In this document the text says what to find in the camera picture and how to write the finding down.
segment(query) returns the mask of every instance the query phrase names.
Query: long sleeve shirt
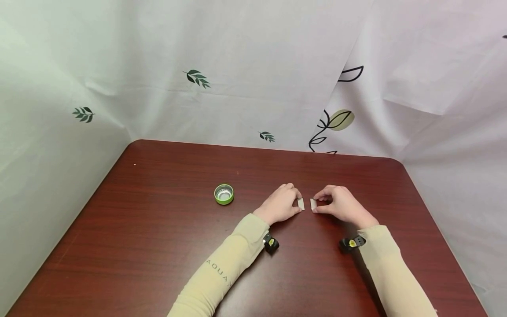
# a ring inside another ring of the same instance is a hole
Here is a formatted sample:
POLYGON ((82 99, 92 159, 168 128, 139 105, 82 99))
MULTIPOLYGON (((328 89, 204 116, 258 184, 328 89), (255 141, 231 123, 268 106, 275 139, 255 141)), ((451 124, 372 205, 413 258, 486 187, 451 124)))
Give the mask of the long sleeve shirt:
MULTIPOLYGON (((168 317, 211 317, 240 274, 264 247, 269 226, 249 214, 209 256, 178 295, 168 317)), ((359 248, 389 317, 437 316, 428 297, 404 263, 385 226, 360 230, 359 248)))

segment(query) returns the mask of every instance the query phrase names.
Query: dark red table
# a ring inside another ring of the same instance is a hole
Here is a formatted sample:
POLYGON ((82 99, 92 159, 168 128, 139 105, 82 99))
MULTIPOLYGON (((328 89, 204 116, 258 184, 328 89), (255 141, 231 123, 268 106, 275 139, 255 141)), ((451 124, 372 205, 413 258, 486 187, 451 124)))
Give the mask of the dark red table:
POLYGON ((439 316, 486 316, 405 168, 387 158, 139 140, 132 143, 9 312, 21 316, 166 316, 178 293, 243 216, 292 182, 307 210, 276 224, 218 316, 379 316, 343 223, 309 198, 347 186, 398 242, 439 316), (215 186, 235 199, 220 206, 215 186))

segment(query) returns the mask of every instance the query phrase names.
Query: white backdrop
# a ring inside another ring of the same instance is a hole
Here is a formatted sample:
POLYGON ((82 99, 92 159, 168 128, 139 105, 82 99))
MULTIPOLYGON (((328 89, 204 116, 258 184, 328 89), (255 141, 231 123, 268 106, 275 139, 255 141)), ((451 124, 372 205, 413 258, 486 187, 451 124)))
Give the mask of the white backdrop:
POLYGON ((2 20, 0 30, 3 316, 130 138, 68 72, 2 20), (88 115, 75 118, 76 108, 88 115))
POLYGON ((1 59, 12 75, 0 88, 9 92, 0 166, 23 151, 58 162, 21 160, 0 170, 0 184, 29 177, 32 188, 65 188, 66 197, 35 206, 47 192, 2 192, 3 228, 52 214, 37 239, 9 244, 33 225, 0 236, 0 251, 15 255, 0 264, 0 281, 20 272, 0 308, 10 307, 125 145, 150 138, 403 162, 489 315, 502 316, 507 5, 372 3, 0 4, 2 35, 14 39, 1 59), (60 177, 48 183, 51 173, 60 177), (44 247, 27 257, 37 243, 44 247), (23 260, 31 264, 15 270, 23 260))

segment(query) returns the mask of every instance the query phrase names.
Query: right hand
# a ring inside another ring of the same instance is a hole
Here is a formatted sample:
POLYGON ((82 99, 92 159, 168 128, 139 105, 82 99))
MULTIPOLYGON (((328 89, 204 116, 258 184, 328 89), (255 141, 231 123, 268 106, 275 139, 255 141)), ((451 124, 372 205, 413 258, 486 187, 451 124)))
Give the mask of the right hand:
POLYGON ((341 221, 354 224, 359 230, 377 226, 379 222, 369 213, 352 193, 343 186, 327 185, 313 196, 320 201, 331 201, 329 205, 318 206, 314 214, 330 214, 341 221))

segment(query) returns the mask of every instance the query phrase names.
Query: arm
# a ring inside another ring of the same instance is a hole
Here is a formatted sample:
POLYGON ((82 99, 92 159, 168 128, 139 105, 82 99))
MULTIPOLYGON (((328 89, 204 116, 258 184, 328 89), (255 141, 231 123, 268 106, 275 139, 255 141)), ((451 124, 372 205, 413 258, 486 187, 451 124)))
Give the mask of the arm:
POLYGON ((253 214, 236 226, 209 256, 178 295, 168 317, 211 317, 232 284, 256 259, 269 227, 301 212, 292 207, 301 193, 294 185, 281 185, 253 214))
POLYGON ((370 271, 382 306, 389 317, 437 316, 428 297, 415 279, 400 253, 400 248, 386 226, 358 230, 366 239, 359 247, 370 271))
POLYGON ((389 317, 437 316, 421 285, 403 261, 400 248, 387 227, 380 226, 347 188, 327 185, 314 199, 332 202, 318 206, 314 213, 331 214, 351 222, 358 228, 359 235, 366 239, 359 250, 389 317))

